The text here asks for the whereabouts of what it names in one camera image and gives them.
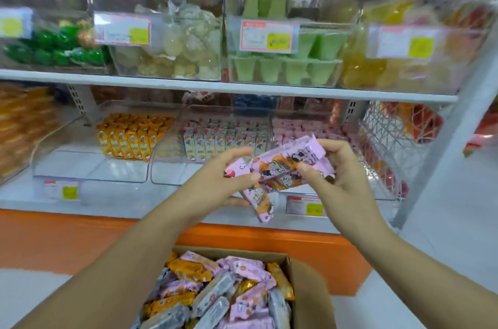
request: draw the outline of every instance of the box of snacks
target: box of snacks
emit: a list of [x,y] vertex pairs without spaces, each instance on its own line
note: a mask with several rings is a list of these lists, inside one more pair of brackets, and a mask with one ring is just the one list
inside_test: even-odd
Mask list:
[[132,329],[335,328],[326,283],[282,253],[175,246]]

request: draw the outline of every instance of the price tag holder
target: price tag holder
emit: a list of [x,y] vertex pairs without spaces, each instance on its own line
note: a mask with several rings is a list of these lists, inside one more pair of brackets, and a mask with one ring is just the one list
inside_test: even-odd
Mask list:
[[43,192],[46,198],[54,200],[79,200],[82,180],[45,180]]
[[288,195],[285,213],[289,215],[305,215],[327,217],[320,198]]
[[0,37],[31,39],[33,9],[0,8]]
[[430,26],[371,26],[367,57],[431,60],[446,34]]
[[240,26],[240,51],[295,53],[298,37],[299,24],[243,20]]
[[130,13],[96,11],[95,43],[121,46],[150,46],[152,18]]

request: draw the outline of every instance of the yellow price sticker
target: yellow price sticker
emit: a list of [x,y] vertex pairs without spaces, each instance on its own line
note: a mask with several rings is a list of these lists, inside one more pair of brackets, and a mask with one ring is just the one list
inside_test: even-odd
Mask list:
[[428,59],[434,51],[434,38],[419,37],[412,38],[410,48],[408,49],[408,57],[416,57],[419,59]]
[[322,216],[323,206],[317,203],[308,203],[306,205],[306,215],[308,216]]
[[19,18],[2,18],[0,19],[0,30],[3,36],[20,37],[23,34],[22,22]]
[[150,44],[148,29],[140,29],[140,28],[129,29],[129,35],[130,35],[129,38],[130,43],[144,44],[144,45]]
[[78,186],[63,186],[62,198],[66,200],[78,199]]
[[271,51],[289,51],[290,34],[269,32],[266,38],[266,48]]

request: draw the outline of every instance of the orange base panel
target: orange base panel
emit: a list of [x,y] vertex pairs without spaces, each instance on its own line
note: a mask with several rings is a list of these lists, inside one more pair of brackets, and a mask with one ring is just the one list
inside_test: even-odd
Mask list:
[[[0,268],[74,275],[137,220],[0,210]],[[354,296],[370,265],[344,237],[281,229],[198,224],[178,245],[286,253],[327,280],[329,293]]]

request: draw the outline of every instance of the white floor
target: white floor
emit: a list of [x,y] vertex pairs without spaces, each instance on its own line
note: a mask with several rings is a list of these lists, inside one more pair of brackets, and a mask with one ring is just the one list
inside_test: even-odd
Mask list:
[[[498,147],[455,162],[417,203],[401,236],[498,293]],[[0,329],[8,329],[69,276],[0,270]],[[376,274],[354,298],[332,297],[339,329],[421,329]]]

